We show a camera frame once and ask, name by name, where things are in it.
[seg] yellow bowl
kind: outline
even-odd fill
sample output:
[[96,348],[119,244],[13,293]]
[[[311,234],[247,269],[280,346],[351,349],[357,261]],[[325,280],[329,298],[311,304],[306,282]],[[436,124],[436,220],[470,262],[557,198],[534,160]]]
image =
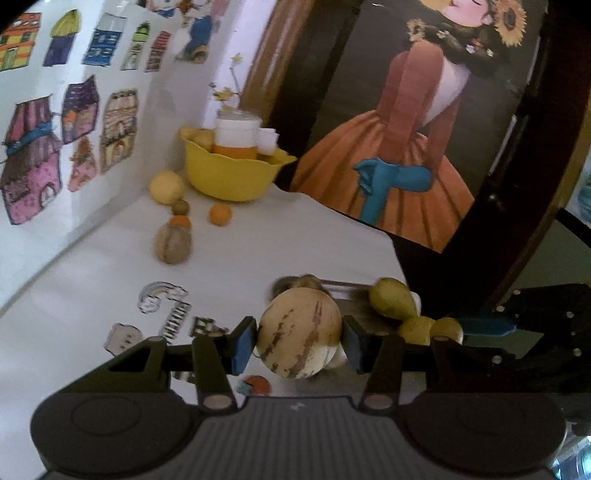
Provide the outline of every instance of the yellow bowl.
[[210,153],[191,140],[198,129],[183,127],[180,136],[185,143],[185,170],[189,182],[200,192],[230,202],[247,202],[262,197],[283,165],[297,160],[277,148],[269,162],[237,160]]

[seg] purple house drawing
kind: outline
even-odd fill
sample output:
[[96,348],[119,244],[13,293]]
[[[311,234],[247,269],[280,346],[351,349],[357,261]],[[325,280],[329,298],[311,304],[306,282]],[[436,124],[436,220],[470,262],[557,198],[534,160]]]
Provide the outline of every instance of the purple house drawing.
[[61,134],[64,145],[95,129],[99,101],[94,75],[84,83],[68,85],[61,111]]
[[10,223],[20,225],[61,191],[60,140],[51,130],[49,97],[19,103],[4,144],[0,189]]

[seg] cantaloupe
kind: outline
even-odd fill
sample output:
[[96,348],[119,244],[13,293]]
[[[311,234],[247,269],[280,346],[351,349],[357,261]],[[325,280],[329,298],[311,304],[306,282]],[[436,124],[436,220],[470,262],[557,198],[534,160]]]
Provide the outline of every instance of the cantaloupe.
[[342,318],[335,301],[312,288],[290,288],[261,317],[256,349],[265,366],[285,378],[322,370],[339,346]]

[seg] yellow pear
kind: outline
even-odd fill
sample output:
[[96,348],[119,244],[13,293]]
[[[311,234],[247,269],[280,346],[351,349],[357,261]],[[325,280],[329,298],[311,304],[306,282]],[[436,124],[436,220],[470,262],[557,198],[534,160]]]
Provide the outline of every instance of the yellow pear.
[[380,278],[369,289],[369,303],[376,312],[395,320],[417,316],[417,307],[408,287],[395,278]]
[[464,341],[464,330],[462,325],[451,317],[443,317],[436,321],[429,332],[431,338],[433,337],[447,337],[454,342],[462,343]]
[[398,327],[398,334],[404,338],[407,343],[414,343],[415,345],[430,345],[431,338],[429,331],[435,324],[435,320],[429,317],[413,317],[405,320],[400,327]]

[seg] colorful house drawing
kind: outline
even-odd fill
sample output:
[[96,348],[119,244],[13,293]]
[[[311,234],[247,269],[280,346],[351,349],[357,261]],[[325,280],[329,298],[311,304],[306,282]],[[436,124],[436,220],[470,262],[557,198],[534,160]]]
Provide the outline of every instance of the colorful house drawing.
[[160,70],[170,37],[171,34],[166,31],[160,32],[158,37],[156,37],[156,40],[152,43],[150,56],[148,58],[148,63],[146,64],[146,72],[157,72]]
[[99,102],[94,75],[84,83],[68,85],[61,110],[61,135],[64,144],[72,143],[96,128]]
[[0,34],[0,72],[29,65],[41,14],[24,13]]
[[115,54],[121,34],[125,29],[125,17],[103,14],[95,28],[86,56],[82,61],[85,65],[108,67]]
[[139,67],[139,58],[144,49],[145,43],[150,36],[150,24],[148,22],[142,23],[135,31],[131,39],[131,46],[125,56],[121,70],[137,70]]
[[65,65],[74,44],[76,34],[80,31],[80,12],[70,10],[61,17],[51,29],[51,43],[43,61],[44,67]]
[[100,172],[131,156],[137,133],[138,91],[113,93],[105,108],[100,138]]
[[4,144],[0,189],[10,223],[20,225],[61,191],[59,139],[51,131],[49,97],[19,103]]
[[80,140],[76,153],[70,160],[72,161],[72,173],[68,182],[68,190],[77,192],[96,177],[95,156],[92,153],[92,145],[88,137]]

